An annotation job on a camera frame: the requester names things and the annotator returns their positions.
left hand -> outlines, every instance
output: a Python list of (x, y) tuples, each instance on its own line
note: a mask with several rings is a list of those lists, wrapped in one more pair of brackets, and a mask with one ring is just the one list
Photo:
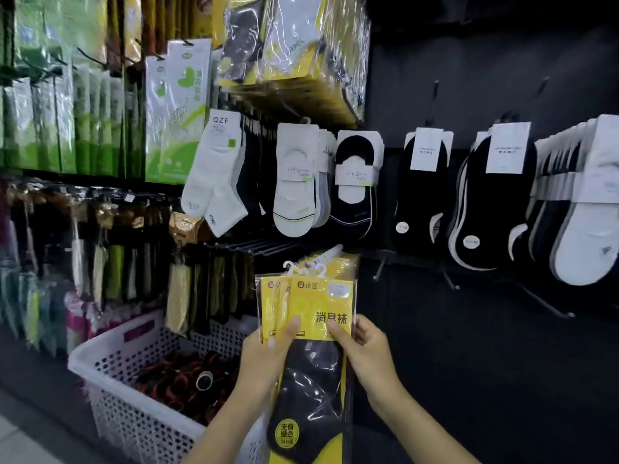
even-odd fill
[(297, 336), (300, 325), (301, 317), (293, 317), (283, 331), (277, 335), (273, 347), (260, 342), (259, 330), (243, 341), (241, 367), (233, 392), (235, 400), (243, 401), (257, 414), (260, 413), (262, 405), (279, 380), (290, 344)]

floor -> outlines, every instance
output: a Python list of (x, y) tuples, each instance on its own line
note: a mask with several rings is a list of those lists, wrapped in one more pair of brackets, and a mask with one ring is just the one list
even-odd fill
[(98, 438), (66, 359), (28, 350), (0, 326), (0, 372), (3, 464), (128, 464)]

plastic basket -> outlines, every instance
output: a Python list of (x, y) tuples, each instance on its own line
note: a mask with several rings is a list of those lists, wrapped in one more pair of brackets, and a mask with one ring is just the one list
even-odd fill
[[(167, 330), (163, 312), (155, 311), (80, 345), (69, 357), (69, 370), (86, 382), (100, 437), (136, 462), (177, 464), (205, 427), (133, 389), (135, 376), (172, 351), (216, 350), (224, 357), (240, 353), (250, 331), (239, 321), (212, 322), (211, 335), (192, 334), (187, 339)], [(266, 462), (265, 431), (261, 417), (245, 438), (236, 463)]]

white sock with green stripe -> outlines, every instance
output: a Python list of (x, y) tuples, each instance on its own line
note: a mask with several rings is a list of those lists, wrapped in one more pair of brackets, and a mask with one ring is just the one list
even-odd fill
[(213, 189), (231, 187), (241, 147), (241, 114), (211, 109), (187, 182), (182, 190), (182, 210), (191, 217), (204, 217)]
[(302, 236), (314, 224), (314, 166), (319, 132), (317, 125), (279, 124), (277, 127), (273, 220), (285, 236)]

yellow sock package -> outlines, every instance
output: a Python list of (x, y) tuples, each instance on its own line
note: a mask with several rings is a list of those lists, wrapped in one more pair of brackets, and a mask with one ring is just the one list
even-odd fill
[[(344, 351), (329, 334), (327, 322), (334, 320), (351, 332), (357, 282), (311, 276), (278, 279), (277, 324), (284, 325), (287, 319), (299, 315), (301, 327), (286, 357), (267, 428), (269, 464), (348, 463), (351, 370)], [(282, 300), (285, 319), (281, 319)]]

